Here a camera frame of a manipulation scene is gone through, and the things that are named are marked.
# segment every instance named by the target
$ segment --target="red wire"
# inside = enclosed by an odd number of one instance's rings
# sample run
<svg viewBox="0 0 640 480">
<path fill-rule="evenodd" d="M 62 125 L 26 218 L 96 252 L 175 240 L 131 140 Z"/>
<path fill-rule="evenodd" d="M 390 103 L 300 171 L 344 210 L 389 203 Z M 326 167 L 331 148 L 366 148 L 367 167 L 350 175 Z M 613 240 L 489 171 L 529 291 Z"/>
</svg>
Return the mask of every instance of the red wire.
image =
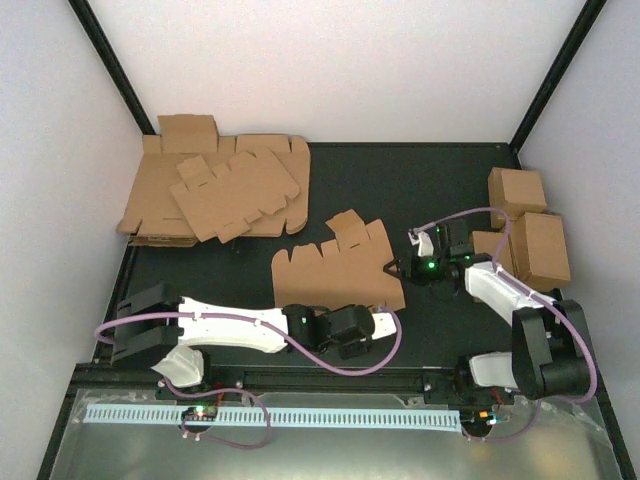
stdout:
<svg viewBox="0 0 640 480">
<path fill-rule="evenodd" d="M 500 394 L 495 388 L 491 390 L 491 395 L 498 401 L 500 405 L 504 405 L 504 402 L 502 401 L 502 397 L 500 397 Z"/>
<path fill-rule="evenodd" d="M 222 385 L 221 382 L 216 382 L 213 385 L 213 388 L 215 388 L 216 390 L 220 389 L 220 388 L 224 388 L 224 385 Z M 222 403 L 222 399 L 224 398 L 224 393 L 219 393 L 218 394 L 218 400 L 216 400 L 216 408 L 220 408 L 220 404 Z"/>
</svg>

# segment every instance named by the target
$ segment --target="unfolded cardboard box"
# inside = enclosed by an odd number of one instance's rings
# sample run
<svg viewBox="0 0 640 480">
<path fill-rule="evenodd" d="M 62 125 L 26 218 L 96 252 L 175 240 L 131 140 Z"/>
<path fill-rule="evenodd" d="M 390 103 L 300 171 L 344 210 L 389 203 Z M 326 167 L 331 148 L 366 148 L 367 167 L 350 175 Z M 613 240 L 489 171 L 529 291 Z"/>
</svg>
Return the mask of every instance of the unfolded cardboard box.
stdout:
<svg viewBox="0 0 640 480">
<path fill-rule="evenodd" d="M 200 154 L 210 169 L 228 166 L 236 153 L 271 150 L 300 193 L 286 200 L 286 207 L 273 214 L 261 211 L 243 236 L 274 237 L 300 231 L 308 218 L 311 154 L 302 137 L 287 135 L 219 136 L 211 115 L 159 116 L 162 136 L 143 138 L 144 155 L 138 169 L 118 232 L 130 235 L 131 245 L 192 246 L 193 228 L 169 188 L 184 183 L 178 165 Z"/>
<path fill-rule="evenodd" d="M 287 206 L 300 187 L 271 150 L 241 152 L 213 168 L 202 156 L 178 166 L 182 181 L 169 187 L 198 240 L 222 243 L 248 232 L 250 224 Z"/>
<path fill-rule="evenodd" d="M 518 278 L 540 292 L 571 280 L 562 218 L 525 213 L 512 226 L 511 251 Z"/>
<path fill-rule="evenodd" d="M 511 221 L 525 212 L 543 212 L 547 202 L 540 174 L 535 171 L 493 168 L 489 174 L 489 205 L 504 210 Z M 502 228 L 503 215 L 491 212 L 491 227 Z"/>
<path fill-rule="evenodd" d="M 145 135 L 143 155 L 117 231 L 134 246 L 191 247 L 198 241 L 169 192 L 180 181 L 177 166 L 189 155 L 162 154 L 161 138 Z"/>
<path fill-rule="evenodd" d="M 367 225 L 353 210 L 327 222 L 335 240 L 280 250 L 271 262 L 277 307 L 300 303 L 337 309 L 349 304 L 405 307 L 402 285 L 382 271 L 393 259 L 381 220 Z"/>
</svg>

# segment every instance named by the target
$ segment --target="black table surface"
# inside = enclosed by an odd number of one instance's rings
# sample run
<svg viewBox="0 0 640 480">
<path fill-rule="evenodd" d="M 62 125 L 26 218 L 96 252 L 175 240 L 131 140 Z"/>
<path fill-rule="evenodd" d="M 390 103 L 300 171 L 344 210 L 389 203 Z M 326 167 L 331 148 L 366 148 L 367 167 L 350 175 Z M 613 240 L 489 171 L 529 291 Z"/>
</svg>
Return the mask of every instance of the black table surface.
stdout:
<svg viewBox="0 0 640 480">
<path fill-rule="evenodd" d="M 488 205 L 487 177 L 493 167 L 514 167 L 506 144 L 312 144 L 309 220 L 298 234 L 279 238 L 216 239 L 192 248 L 138 251 L 129 294 L 170 283 L 185 296 L 229 307 L 274 306 L 271 259 L 280 249 L 330 240 L 325 221 L 353 208 L 365 222 L 382 219 L 394 254 L 410 248 L 407 231 L 448 214 Z M 488 214 L 468 217 L 469 226 L 489 230 Z M 510 328 L 486 305 L 466 293 L 405 286 L 407 307 L 399 312 L 402 345 L 387 368 L 452 367 L 460 355 L 510 350 Z M 370 366 L 382 359 L 393 338 L 378 341 L 368 355 L 338 366 Z M 297 352 L 208 348 L 214 365 L 310 366 Z"/>
</svg>

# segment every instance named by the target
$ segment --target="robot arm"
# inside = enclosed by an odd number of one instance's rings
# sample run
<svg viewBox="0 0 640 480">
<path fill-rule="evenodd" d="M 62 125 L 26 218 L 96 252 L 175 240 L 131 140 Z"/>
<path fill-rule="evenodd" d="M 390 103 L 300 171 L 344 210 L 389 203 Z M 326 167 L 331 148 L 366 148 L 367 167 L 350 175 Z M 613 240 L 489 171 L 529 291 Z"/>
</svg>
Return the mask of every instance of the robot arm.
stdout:
<svg viewBox="0 0 640 480">
<path fill-rule="evenodd" d="M 337 348 L 342 358 L 367 353 L 375 340 L 396 333 L 391 314 L 371 313 L 362 305 L 335 311 L 303 305 L 245 310 L 199 302 L 166 285 L 118 305 L 119 318 L 151 312 L 181 312 L 186 316 L 116 327 L 111 363 L 124 368 L 151 368 L 176 387 L 198 385 L 206 379 L 208 357 L 198 347 L 243 347 L 264 353 L 287 350 L 286 340 L 263 324 L 275 327 L 312 352 Z"/>
<path fill-rule="evenodd" d="M 464 288 L 485 302 L 512 327 L 511 352 L 482 353 L 465 359 L 471 388 L 519 390 L 529 399 L 582 395 L 588 390 L 589 370 L 581 349 L 532 294 L 554 305 L 574 326 L 584 325 L 580 305 L 532 292 L 499 264 L 494 270 L 489 255 L 474 254 L 463 220 L 438 225 L 435 245 L 426 232 L 411 231 L 409 238 L 417 248 L 387 264 L 388 274 L 417 285 L 451 281 L 456 288 Z"/>
</svg>

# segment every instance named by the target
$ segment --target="black frame edge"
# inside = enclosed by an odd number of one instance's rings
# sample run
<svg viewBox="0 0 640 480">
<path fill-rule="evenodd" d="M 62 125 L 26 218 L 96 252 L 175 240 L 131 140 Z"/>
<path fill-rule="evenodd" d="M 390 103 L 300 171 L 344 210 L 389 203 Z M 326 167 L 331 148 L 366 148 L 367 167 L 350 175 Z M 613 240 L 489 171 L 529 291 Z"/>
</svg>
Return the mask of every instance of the black frame edge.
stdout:
<svg viewBox="0 0 640 480">
<path fill-rule="evenodd" d="M 136 92 L 133 90 L 127 74 L 122 68 L 122 65 L 120 65 L 116 53 L 113 51 L 113 48 L 111 48 L 111 44 L 93 13 L 91 5 L 89 5 L 87 0 L 69 0 L 69 5 L 71 5 L 71 8 L 82 24 L 89 40 L 91 40 L 96 52 L 100 56 L 107 72 L 109 72 L 113 83 L 120 91 L 120 95 L 122 95 L 140 131 L 143 135 L 155 135 L 156 132 L 153 125 L 151 125 L 147 113 L 142 107 Z"/>
<path fill-rule="evenodd" d="M 540 85 L 536 96 L 531 102 L 531 105 L 529 105 L 527 113 L 525 113 L 522 122 L 520 122 L 509 144 L 515 154 L 520 151 L 527 137 L 533 130 L 533 127 L 540 118 L 549 99 L 562 80 L 564 73 L 567 71 L 567 68 L 569 68 L 573 57 L 575 57 L 580 49 L 582 42 L 587 37 L 589 30 L 591 30 L 605 3 L 607 3 L 607 0 L 587 0 L 584 7 L 582 7 L 578 18 L 576 18 L 573 27 L 571 27 L 569 31 L 569 35 L 567 35 L 567 38 L 562 44 L 558 55 L 553 61 L 542 85 Z"/>
</svg>

